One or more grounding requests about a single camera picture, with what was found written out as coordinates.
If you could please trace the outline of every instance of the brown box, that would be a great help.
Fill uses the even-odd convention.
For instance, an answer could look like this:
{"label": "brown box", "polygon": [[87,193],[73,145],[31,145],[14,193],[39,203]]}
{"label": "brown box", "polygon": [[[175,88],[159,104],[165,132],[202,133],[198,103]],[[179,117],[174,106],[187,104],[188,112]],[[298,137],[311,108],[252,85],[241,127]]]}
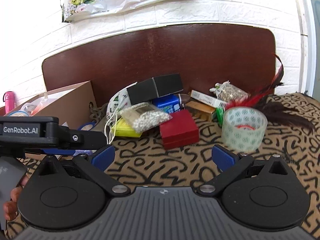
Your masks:
{"label": "brown box", "polygon": [[[51,90],[48,91],[47,94],[52,95],[52,98],[55,98],[54,96],[56,95],[58,99],[33,116],[55,116],[59,118],[60,125],[67,122],[69,128],[75,130],[81,125],[91,122],[89,104],[92,102],[93,106],[96,107],[97,105],[90,81]],[[44,95],[45,93],[34,96],[20,106],[17,106],[8,114],[19,111],[25,103],[31,103]],[[42,160],[45,155],[26,154],[26,157]]]}
{"label": "brown box", "polygon": [[216,109],[203,103],[190,101],[186,103],[185,108],[195,117],[212,122],[216,116]]}
{"label": "brown box", "polygon": [[0,116],[5,115],[5,106],[0,107]]}

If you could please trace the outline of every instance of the finger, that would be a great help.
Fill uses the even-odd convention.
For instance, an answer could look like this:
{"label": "finger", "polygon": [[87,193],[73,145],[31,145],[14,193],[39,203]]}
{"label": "finger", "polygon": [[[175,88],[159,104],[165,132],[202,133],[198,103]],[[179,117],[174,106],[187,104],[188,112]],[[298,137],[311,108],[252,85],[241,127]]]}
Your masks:
{"label": "finger", "polygon": [[27,176],[24,176],[20,182],[20,185],[24,187],[27,184],[28,180],[29,178]]}
{"label": "finger", "polygon": [[21,191],[22,191],[22,187],[16,187],[10,192],[10,197],[14,202],[18,201]]}
{"label": "finger", "polygon": [[3,210],[8,215],[15,214],[18,211],[17,203],[10,200],[3,204]]}
{"label": "finger", "polygon": [[17,217],[17,214],[16,214],[16,213],[10,214],[10,215],[7,214],[7,213],[4,214],[4,218],[5,218],[5,220],[7,220],[7,221],[15,220],[16,217]]}

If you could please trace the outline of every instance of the yellow box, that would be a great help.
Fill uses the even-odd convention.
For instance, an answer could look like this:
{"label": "yellow box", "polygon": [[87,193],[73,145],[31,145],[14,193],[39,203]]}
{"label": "yellow box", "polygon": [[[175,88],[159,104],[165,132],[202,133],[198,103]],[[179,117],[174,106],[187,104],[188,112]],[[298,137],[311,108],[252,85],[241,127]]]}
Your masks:
{"label": "yellow box", "polygon": [[142,133],[136,133],[136,131],[130,125],[128,125],[128,123],[123,118],[119,119],[117,123],[111,128],[111,130],[113,133],[116,130],[116,136],[122,137],[139,138],[142,135]]}

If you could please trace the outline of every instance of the wooden headboard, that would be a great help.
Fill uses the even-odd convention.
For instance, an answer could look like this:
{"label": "wooden headboard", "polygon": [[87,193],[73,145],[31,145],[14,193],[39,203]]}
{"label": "wooden headboard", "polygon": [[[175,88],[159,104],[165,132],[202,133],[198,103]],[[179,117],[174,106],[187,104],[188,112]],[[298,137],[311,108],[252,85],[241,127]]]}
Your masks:
{"label": "wooden headboard", "polygon": [[97,105],[125,86],[180,73],[185,92],[229,80],[247,92],[275,74],[271,31],[234,24],[183,24],[123,33],[55,54],[42,63],[47,90],[91,80]]}

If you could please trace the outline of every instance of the dark feather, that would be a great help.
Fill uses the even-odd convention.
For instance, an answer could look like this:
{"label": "dark feather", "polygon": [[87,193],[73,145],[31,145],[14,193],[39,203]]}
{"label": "dark feather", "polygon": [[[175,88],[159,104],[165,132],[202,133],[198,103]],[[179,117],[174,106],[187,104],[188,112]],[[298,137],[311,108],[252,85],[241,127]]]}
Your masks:
{"label": "dark feather", "polygon": [[262,112],[267,120],[272,123],[279,123],[287,126],[299,126],[313,131],[316,129],[314,124],[302,116],[285,113],[284,111],[297,112],[295,108],[288,108],[279,102],[265,103],[267,97],[264,97],[254,108]]}

